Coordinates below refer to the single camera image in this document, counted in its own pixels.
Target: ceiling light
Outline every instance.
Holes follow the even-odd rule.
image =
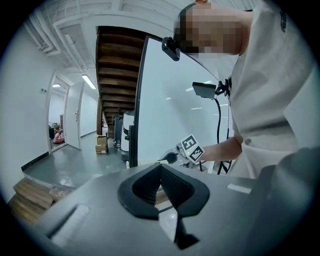
[[[94,86],[94,84],[91,82],[91,80],[89,79],[89,77],[86,74],[82,75],[82,78],[84,79],[84,81],[86,81],[86,83],[92,88],[92,89],[96,89],[96,87]]]

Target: person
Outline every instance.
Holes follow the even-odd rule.
[[[189,54],[238,55],[229,98],[234,136],[204,147],[201,161],[235,160],[228,174],[256,179],[263,167],[298,150],[284,110],[315,59],[279,6],[261,0],[253,11],[242,11],[196,0],[180,13],[174,40]]]

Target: open doorway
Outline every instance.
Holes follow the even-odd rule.
[[[69,87],[58,76],[55,77],[52,84],[48,112],[49,140],[52,152],[66,145],[64,123]]]

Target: white shirt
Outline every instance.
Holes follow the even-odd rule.
[[[263,167],[296,152],[284,110],[308,78],[314,57],[289,16],[271,1],[253,10],[250,38],[232,72],[230,104],[242,153],[230,175],[256,179]]]

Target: gray floor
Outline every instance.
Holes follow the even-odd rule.
[[[78,188],[88,180],[126,169],[120,149],[108,140],[109,152],[96,154],[96,133],[81,139],[82,150],[66,145],[36,163],[24,173],[52,185]]]

